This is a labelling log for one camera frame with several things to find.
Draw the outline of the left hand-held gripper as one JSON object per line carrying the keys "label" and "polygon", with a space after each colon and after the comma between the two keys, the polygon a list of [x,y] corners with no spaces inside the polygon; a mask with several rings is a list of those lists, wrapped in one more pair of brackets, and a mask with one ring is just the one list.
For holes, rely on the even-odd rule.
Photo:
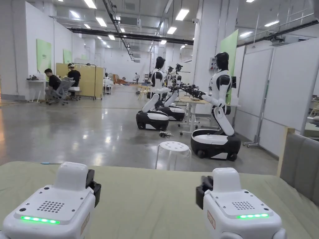
{"label": "left hand-held gripper", "polygon": [[3,220],[3,239],[84,239],[100,201],[101,184],[85,164],[64,162],[55,180]]}

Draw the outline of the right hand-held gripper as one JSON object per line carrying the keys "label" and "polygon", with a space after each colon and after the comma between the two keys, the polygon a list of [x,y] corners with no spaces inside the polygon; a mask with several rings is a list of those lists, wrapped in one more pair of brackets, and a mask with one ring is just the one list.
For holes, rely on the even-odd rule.
{"label": "right hand-held gripper", "polygon": [[202,176],[196,204],[203,211],[211,239],[286,239],[281,217],[242,189],[234,168],[216,168]]}

